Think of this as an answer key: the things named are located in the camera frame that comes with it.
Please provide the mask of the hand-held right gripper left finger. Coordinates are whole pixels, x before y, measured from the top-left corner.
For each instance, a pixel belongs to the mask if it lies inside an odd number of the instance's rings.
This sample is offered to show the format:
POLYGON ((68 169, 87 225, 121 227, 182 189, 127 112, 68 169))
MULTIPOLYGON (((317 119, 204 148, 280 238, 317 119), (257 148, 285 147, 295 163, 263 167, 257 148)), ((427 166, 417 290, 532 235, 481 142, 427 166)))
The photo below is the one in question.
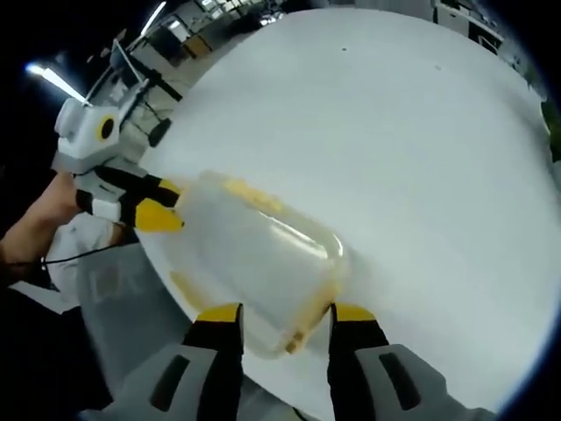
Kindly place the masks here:
POLYGON ((126 378, 104 420, 235 420, 243 381, 244 306, 204 310, 180 344, 126 378))

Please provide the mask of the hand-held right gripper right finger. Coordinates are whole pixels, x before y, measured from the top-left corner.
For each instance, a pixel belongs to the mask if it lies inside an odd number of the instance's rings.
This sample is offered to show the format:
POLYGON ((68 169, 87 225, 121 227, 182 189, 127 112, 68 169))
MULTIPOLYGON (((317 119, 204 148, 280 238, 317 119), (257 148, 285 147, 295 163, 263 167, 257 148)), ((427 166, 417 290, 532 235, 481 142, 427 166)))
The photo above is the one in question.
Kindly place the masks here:
POLYGON ((330 305, 328 383, 337 420, 448 420, 444 377, 403 345, 389 344, 376 317, 330 305))

